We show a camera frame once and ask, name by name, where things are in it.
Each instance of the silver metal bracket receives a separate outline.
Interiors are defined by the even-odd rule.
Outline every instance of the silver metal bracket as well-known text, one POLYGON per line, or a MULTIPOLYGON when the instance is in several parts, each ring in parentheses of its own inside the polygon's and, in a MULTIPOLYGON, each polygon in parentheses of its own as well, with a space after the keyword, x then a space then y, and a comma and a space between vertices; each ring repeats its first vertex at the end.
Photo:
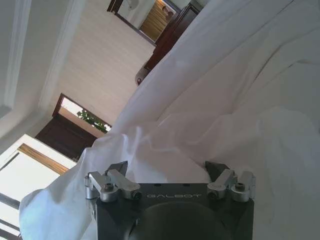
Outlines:
POLYGON ((96 199, 100 197, 102 202, 109 203, 117 200, 119 191, 126 199, 138 200, 142 194, 140 185, 124 177, 115 169, 101 175, 97 171, 89 172, 84 177, 85 198, 96 199))
POLYGON ((250 171, 244 171, 237 183, 231 187, 231 197, 234 201, 245 203, 256 194, 256 177, 250 171))
POLYGON ((85 198, 95 199, 100 197, 102 202, 113 202, 118 197, 118 187, 116 187, 105 175, 99 172, 89 172, 84 177, 85 198))
POLYGON ((138 200, 142 194, 139 191, 140 185, 125 178, 120 172, 111 169, 107 172, 111 181, 121 189, 122 195, 125 199, 138 200))
POLYGON ((207 185, 207 195, 211 199, 223 199, 228 188, 236 182, 237 176, 235 172, 230 169, 225 169, 221 175, 214 181, 207 185))

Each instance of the white fabric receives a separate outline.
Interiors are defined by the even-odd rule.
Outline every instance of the white fabric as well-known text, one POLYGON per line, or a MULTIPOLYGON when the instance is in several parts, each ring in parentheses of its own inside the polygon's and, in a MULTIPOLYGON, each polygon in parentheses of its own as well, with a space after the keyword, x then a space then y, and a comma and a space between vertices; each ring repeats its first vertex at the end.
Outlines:
POLYGON ((128 161, 136 182, 206 183, 207 160, 256 175, 254 239, 318 239, 320 15, 308 2, 208 3, 111 132, 23 199, 23 239, 95 239, 87 172, 128 161))

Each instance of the window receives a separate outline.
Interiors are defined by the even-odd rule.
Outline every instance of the window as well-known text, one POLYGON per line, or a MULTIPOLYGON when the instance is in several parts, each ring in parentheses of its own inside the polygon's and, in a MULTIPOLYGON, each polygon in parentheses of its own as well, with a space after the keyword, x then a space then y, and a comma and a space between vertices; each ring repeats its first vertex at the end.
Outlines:
POLYGON ((102 137, 105 133, 109 132, 112 127, 63 93, 60 94, 52 116, 54 117, 57 114, 67 118, 97 138, 102 137), (99 130, 100 133, 93 130, 91 127, 99 130))
POLYGON ((0 155, 0 239, 20 234, 19 205, 46 188, 76 163, 36 139, 24 135, 0 155))

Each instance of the wooden cabinet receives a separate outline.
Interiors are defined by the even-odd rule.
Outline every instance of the wooden cabinet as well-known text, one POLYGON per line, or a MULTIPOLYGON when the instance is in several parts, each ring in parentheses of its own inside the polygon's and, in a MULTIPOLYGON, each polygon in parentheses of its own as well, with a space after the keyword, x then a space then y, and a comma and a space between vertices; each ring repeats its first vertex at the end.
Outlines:
POLYGON ((182 33, 187 29, 190 23, 195 19, 202 7, 196 2, 191 1, 163 30, 155 42, 156 47, 153 55, 144 65, 144 68, 151 71, 158 62, 172 49, 182 33))

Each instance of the door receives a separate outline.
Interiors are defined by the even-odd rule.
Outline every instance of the door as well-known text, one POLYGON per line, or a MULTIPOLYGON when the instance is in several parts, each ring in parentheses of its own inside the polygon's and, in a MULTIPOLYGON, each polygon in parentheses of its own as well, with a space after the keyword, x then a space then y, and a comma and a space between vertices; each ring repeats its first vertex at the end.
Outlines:
POLYGON ((35 138, 75 161, 97 139, 60 114, 55 115, 35 138))

